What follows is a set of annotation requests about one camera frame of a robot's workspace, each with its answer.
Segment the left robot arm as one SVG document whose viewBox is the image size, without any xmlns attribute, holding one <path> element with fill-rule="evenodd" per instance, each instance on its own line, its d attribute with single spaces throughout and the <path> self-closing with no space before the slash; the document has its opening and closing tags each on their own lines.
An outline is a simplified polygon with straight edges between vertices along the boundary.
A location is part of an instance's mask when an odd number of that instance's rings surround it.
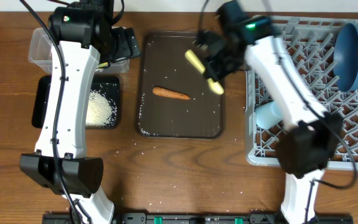
<svg viewBox="0 0 358 224">
<path fill-rule="evenodd" d="M 119 27 L 113 0 L 60 2 L 41 27 L 52 42 L 52 77 L 35 149 L 21 171 L 65 197 L 70 223 L 111 223 L 114 204 L 101 186 L 104 164 L 88 157 L 85 129 L 97 69 L 140 55 L 134 31 Z"/>
</svg>

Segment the dark blue bowl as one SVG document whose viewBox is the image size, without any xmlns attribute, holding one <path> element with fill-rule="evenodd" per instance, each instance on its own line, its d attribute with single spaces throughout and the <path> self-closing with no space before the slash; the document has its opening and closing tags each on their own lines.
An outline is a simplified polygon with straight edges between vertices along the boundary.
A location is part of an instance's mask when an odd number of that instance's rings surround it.
<svg viewBox="0 0 358 224">
<path fill-rule="evenodd" d="M 334 46 L 334 74 L 339 91 L 358 90 L 358 24 L 347 23 L 339 31 Z"/>
</svg>

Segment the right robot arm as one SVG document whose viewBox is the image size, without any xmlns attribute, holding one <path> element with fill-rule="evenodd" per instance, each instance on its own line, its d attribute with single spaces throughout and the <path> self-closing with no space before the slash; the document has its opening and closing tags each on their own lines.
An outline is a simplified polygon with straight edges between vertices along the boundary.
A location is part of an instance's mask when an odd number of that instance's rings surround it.
<svg viewBox="0 0 358 224">
<path fill-rule="evenodd" d="M 216 15 L 222 34 L 198 30 L 195 45 L 207 51 L 186 59 L 202 74 L 209 89 L 222 94 L 220 81 L 246 65 L 264 83 L 283 118 L 286 135 L 276 156 L 285 171 L 285 196 L 279 223 L 321 223 L 314 210 L 328 162 L 343 144 L 343 117 L 330 113 L 301 78 L 270 16 L 249 17 L 237 1 L 222 4 Z"/>
</svg>

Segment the light blue plastic cup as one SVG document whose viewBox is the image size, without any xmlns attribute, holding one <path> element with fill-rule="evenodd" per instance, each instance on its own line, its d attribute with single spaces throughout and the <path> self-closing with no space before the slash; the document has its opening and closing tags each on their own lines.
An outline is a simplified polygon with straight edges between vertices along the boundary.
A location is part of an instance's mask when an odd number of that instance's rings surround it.
<svg viewBox="0 0 358 224">
<path fill-rule="evenodd" d="M 270 129 L 283 120 L 283 115 L 275 101 L 259 106 L 255 112 L 256 125 L 262 129 Z"/>
</svg>

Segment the yellow snack wrapper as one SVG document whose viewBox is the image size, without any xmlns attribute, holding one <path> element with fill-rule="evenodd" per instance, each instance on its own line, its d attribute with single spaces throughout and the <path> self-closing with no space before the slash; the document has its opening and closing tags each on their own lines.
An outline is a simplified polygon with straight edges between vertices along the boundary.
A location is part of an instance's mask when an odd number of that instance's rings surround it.
<svg viewBox="0 0 358 224">
<path fill-rule="evenodd" d="M 108 62 L 104 62 L 98 65 L 98 68 L 106 68 L 109 67 L 109 63 Z"/>
</svg>

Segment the yellow plastic spoon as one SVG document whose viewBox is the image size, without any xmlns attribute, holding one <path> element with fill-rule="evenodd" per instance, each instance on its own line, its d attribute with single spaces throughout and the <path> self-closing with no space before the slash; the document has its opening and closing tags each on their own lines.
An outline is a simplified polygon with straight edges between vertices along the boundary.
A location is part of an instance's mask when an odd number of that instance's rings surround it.
<svg viewBox="0 0 358 224">
<path fill-rule="evenodd" d="M 185 52 L 185 58 L 187 59 L 187 61 L 202 75 L 205 74 L 206 72 L 206 68 L 205 66 L 201 63 L 200 59 L 196 56 L 196 54 L 194 53 L 194 51 L 192 50 L 187 50 Z M 217 95 L 222 95 L 224 93 L 224 88 L 222 87 L 222 85 L 219 82 L 215 82 L 212 78 L 206 78 L 206 81 L 208 83 L 209 89 L 217 94 Z"/>
</svg>

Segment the orange carrot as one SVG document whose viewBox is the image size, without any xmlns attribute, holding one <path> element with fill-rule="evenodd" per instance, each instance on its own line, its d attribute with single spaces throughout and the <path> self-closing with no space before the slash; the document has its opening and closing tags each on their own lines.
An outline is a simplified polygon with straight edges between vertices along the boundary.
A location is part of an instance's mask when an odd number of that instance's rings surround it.
<svg viewBox="0 0 358 224">
<path fill-rule="evenodd" d="M 190 100 L 191 99 L 188 95 L 186 95 L 184 93 L 168 90 L 166 88 L 157 87 L 157 86 L 153 88 L 152 93 L 157 96 L 173 98 L 173 99 L 178 99 L 178 100 Z"/>
</svg>

